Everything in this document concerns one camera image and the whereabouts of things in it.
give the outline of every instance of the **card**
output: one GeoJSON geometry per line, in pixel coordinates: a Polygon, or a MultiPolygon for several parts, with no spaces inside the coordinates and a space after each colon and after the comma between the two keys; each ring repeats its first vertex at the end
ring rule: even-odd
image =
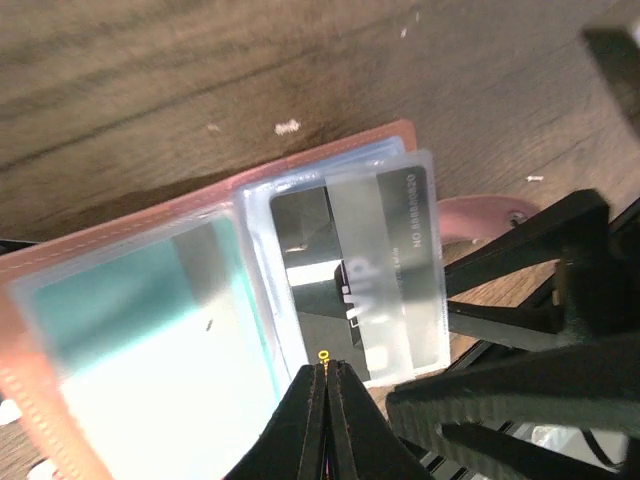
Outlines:
{"type": "MultiPolygon", "coordinates": [[[[393,362],[389,356],[401,355],[363,342],[360,322],[375,302],[399,304],[395,314],[419,319],[416,333],[425,336],[424,324],[429,322],[420,317],[434,315],[433,299],[440,294],[440,285],[434,273],[423,167],[329,180],[324,187],[274,197],[271,211],[311,362],[328,351],[331,358],[349,362],[367,381],[381,364],[393,362]],[[367,242],[368,252],[375,243],[380,255],[369,259],[354,255],[357,242],[367,242]],[[345,264],[347,244],[351,265],[345,264]],[[367,278],[367,272],[376,273],[367,278]],[[374,283],[380,282],[391,288],[376,290],[374,283]]],[[[409,339],[413,323],[407,322],[409,339]]],[[[410,341],[414,365],[433,363],[439,352],[429,351],[427,339],[421,348],[420,340],[410,341]]]]}
{"type": "Polygon", "coordinates": [[[231,221],[99,262],[22,290],[69,411],[114,478],[221,478],[280,400],[231,221]]]}

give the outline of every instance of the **wooden surface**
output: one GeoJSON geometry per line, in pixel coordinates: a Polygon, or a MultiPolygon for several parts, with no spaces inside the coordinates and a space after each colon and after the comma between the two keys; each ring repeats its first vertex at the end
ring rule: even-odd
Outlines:
{"type": "MultiPolygon", "coordinates": [[[[546,206],[596,187],[620,211],[640,149],[578,40],[611,3],[9,0],[0,237],[53,238],[400,117],[442,198],[546,206]],[[276,135],[290,119],[299,131],[276,135]]],[[[545,272],[467,298],[510,305],[545,272]]],[[[25,478],[37,454],[0,428],[0,479],[25,478]]]]}

